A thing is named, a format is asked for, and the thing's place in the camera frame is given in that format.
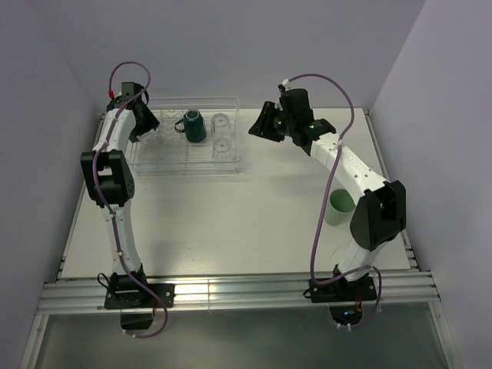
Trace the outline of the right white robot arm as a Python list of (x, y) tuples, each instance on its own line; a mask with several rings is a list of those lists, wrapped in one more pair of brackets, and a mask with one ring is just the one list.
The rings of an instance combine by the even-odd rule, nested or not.
[(352, 241), (330, 281), (337, 297), (352, 298), (382, 248), (406, 228), (405, 187), (369, 168), (329, 121), (316, 119), (303, 88), (283, 89), (278, 102), (266, 101), (248, 132), (275, 142), (291, 138), (329, 169), (330, 180), (338, 180), (351, 196), (355, 204), (350, 222)]

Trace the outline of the dark teal mug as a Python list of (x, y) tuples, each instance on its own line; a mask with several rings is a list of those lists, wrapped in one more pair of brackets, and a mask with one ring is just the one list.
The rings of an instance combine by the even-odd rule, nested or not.
[(182, 119), (175, 123), (175, 131), (184, 133), (188, 142), (197, 144), (207, 137), (204, 119), (199, 110), (187, 110)]

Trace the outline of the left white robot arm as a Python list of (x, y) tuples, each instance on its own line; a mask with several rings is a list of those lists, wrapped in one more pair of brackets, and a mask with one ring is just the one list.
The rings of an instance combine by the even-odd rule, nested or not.
[(125, 152), (129, 143), (154, 131), (159, 122), (144, 102), (145, 87), (136, 82), (122, 83), (121, 94), (110, 98), (101, 137), (91, 151), (81, 154), (81, 169), (88, 195), (100, 207), (108, 231), (112, 273), (107, 289), (140, 307), (147, 303), (150, 288), (131, 225), (135, 181)]

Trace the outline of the clear glass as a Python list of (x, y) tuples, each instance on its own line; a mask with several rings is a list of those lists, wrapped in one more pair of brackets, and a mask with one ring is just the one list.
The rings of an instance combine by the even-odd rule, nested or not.
[(236, 156), (232, 141), (226, 137), (216, 138), (213, 141), (211, 156), (216, 162), (234, 161)]
[(211, 136), (213, 139), (230, 138), (232, 134), (230, 118), (225, 113), (217, 113), (211, 118)]

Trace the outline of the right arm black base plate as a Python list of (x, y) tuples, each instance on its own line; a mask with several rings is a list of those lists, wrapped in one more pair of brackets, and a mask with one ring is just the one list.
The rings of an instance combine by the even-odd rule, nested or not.
[(355, 302), (358, 298), (362, 301), (375, 301), (377, 298), (374, 279), (369, 274), (352, 282), (342, 278), (323, 286), (315, 285), (312, 280), (308, 283), (309, 287), (303, 292), (303, 296), (312, 303)]

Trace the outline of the light green plastic cup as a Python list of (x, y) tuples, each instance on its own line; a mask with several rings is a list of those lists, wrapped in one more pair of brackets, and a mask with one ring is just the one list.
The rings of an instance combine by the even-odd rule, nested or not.
[(324, 220), (331, 226), (338, 226), (353, 213), (356, 205), (346, 189), (333, 190), (328, 198)]

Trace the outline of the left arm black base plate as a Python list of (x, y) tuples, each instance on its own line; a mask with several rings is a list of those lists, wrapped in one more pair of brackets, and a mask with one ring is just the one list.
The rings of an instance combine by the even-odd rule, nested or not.
[(175, 299), (173, 284), (150, 284), (148, 289), (152, 294), (136, 285), (116, 292), (108, 292), (105, 297), (104, 309), (124, 310), (138, 308), (160, 308), (159, 297), (166, 308), (172, 308)]

